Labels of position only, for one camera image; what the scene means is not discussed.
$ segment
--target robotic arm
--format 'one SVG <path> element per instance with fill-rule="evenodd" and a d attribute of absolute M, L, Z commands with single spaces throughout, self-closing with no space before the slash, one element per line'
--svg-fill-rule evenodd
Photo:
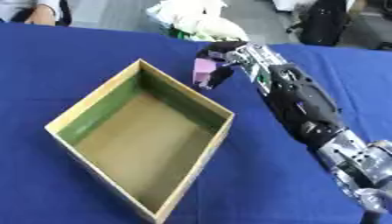
<path fill-rule="evenodd" d="M 364 143 L 342 122 L 340 109 L 311 76 L 267 46 L 245 42 L 211 44 L 197 58 L 225 63 L 195 83 L 201 89 L 216 88 L 234 73 L 231 67 L 240 66 L 276 119 L 367 211 L 362 223 L 392 213 L 392 143 Z"/>

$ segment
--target blue tablecloth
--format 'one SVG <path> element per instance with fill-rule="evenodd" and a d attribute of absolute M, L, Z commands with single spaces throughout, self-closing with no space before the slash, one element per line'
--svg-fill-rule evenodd
<path fill-rule="evenodd" d="M 146 33 L 1 24 L 0 223 L 141 223 L 44 126 L 139 58 L 190 84 L 203 45 Z M 273 48 L 326 88 L 361 137 L 392 139 L 391 53 Z M 236 113 L 234 125 L 167 223 L 359 222 L 362 210 L 286 134 L 241 71 L 206 95 Z"/>

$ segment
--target white cloth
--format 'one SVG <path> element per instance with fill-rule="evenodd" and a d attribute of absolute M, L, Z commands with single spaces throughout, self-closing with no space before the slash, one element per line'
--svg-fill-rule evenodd
<path fill-rule="evenodd" d="M 223 7 L 227 5 L 222 0 L 163 0 L 147 9 L 146 13 L 163 27 L 170 28 L 176 19 L 197 17 L 203 12 L 211 17 L 220 17 Z"/>
<path fill-rule="evenodd" d="M 60 0 L 0 0 L 0 18 L 8 22 L 17 12 L 35 7 L 37 4 L 51 7 L 56 20 L 60 19 Z"/>

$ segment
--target black mechanical part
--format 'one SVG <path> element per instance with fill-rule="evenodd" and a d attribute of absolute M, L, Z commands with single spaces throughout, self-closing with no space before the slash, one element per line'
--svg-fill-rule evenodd
<path fill-rule="evenodd" d="M 196 54 L 196 58 L 210 58 L 216 61 L 225 61 L 224 55 L 234 51 L 237 47 L 246 45 L 244 41 L 216 42 Z"/>
<path fill-rule="evenodd" d="M 345 161 L 344 163 L 338 165 L 338 167 L 345 172 L 348 176 L 353 178 L 354 182 L 360 188 L 374 188 L 375 185 L 372 181 L 365 176 L 362 171 L 360 171 L 355 165 L 350 163 L 349 161 Z"/>
<path fill-rule="evenodd" d="M 223 81 L 230 78 L 234 73 L 234 70 L 230 66 L 220 66 L 210 75 L 211 78 L 208 81 L 208 86 L 212 89 L 218 87 Z"/>
<path fill-rule="evenodd" d="M 360 224 L 378 224 L 382 215 L 380 213 L 365 212 Z"/>
<path fill-rule="evenodd" d="M 345 128 L 340 111 L 320 85 L 294 64 L 269 67 L 264 98 L 276 119 L 300 143 L 318 149 Z"/>

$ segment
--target open box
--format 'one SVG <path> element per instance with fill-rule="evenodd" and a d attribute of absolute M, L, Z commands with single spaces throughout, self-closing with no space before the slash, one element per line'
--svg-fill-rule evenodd
<path fill-rule="evenodd" d="M 45 128 L 140 215 L 162 223 L 233 118 L 140 59 Z"/>

